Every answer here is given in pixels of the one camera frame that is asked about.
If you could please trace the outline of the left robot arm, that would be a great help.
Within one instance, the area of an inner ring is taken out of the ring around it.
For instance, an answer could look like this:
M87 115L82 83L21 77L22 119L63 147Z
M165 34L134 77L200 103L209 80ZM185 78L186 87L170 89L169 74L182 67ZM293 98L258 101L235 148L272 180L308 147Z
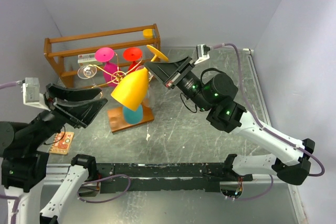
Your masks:
M65 180L49 203L40 207L49 154L39 150L65 125L87 128L107 103L98 87L63 88L56 84L39 88L23 83L23 103L41 108L29 123L1 122L1 199L7 201L9 223L61 223L62 211L75 198L84 182L98 177L93 156L78 154L70 164Z

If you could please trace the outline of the clear flute glass three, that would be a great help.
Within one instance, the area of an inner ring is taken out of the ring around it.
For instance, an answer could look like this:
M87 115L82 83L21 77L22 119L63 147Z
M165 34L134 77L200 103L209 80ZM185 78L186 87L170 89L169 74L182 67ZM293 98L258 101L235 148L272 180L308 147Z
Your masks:
M93 88L97 86L94 80L96 74L97 67L95 65L84 65L81 66L77 71L77 75L80 79L91 80Z

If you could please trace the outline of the blue plastic wine glass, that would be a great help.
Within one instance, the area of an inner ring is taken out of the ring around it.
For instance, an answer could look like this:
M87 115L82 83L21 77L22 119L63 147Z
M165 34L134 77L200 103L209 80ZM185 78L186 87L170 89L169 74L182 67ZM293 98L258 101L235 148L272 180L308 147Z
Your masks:
M143 107L141 104L138 106L138 108L135 111L132 111L129 108L124 106L122 108L122 113L123 113L124 120L128 124L138 124L143 119Z

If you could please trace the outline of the pink plastic wine glass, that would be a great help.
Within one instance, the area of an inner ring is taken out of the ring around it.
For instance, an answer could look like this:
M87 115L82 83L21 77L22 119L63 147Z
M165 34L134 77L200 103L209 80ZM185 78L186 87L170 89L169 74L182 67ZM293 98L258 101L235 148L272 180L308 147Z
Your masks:
M111 81L115 79L115 77L113 77L112 74L117 72L119 69L116 64L110 62L110 60L113 59L114 55L115 53L113 49L109 47L103 47L98 49L94 56L98 62L105 63L105 66L103 68L104 79L108 84L108 86L115 88L117 86L118 81L117 80L115 80L114 82Z

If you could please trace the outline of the yellow plastic wine glass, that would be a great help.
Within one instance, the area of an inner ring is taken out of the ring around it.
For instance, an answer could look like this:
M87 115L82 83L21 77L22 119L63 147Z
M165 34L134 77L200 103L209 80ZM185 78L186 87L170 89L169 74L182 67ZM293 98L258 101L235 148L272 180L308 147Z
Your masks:
M150 62L161 59L168 62L169 59L158 49L151 45L146 45L147 49L154 54ZM149 87L148 69L143 67L140 70L126 73L125 77L112 91L111 96L123 106L135 111L142 103Z

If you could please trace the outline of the red plastic wine glass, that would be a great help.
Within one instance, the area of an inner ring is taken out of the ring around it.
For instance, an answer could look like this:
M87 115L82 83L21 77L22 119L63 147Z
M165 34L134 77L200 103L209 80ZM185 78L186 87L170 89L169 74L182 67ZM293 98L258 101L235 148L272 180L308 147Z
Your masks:
M136 71L138 63L142 60L143 52L138 47L131 47L124 51L123 58L131 64L128 68L128 73Z

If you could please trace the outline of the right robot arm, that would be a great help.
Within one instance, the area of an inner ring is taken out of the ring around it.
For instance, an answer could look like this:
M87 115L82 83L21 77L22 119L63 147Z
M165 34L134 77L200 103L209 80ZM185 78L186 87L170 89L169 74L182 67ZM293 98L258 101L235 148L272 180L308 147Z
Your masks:
M235 102L238 88L226 73L216 70L217 74L204 83L192 72L195 65L190 57L171 63L147 62L144 66L168 89L179 88L200 111L208 112L206 119L212 127L243 136L269 152L259 156L230 154L218 174L206 172L207 176L233 181L252 174L275 175L297 186L308 177L315 142L292 138L259 121Z

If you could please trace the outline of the clear flute glass two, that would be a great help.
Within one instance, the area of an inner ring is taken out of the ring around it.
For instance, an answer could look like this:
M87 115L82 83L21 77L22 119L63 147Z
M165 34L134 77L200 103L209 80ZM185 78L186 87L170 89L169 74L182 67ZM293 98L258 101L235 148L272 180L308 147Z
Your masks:
M147 71L147 74L148 74L148 81L150 82L153 78L153 74L149 71Z

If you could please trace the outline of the clear flute glass one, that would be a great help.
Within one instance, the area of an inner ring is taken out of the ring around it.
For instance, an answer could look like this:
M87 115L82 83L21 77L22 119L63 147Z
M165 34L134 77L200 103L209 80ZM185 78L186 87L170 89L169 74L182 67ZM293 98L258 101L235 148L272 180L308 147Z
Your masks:
M142 103L147 108L152 108L155 105L155 97L151 87L148 88Z

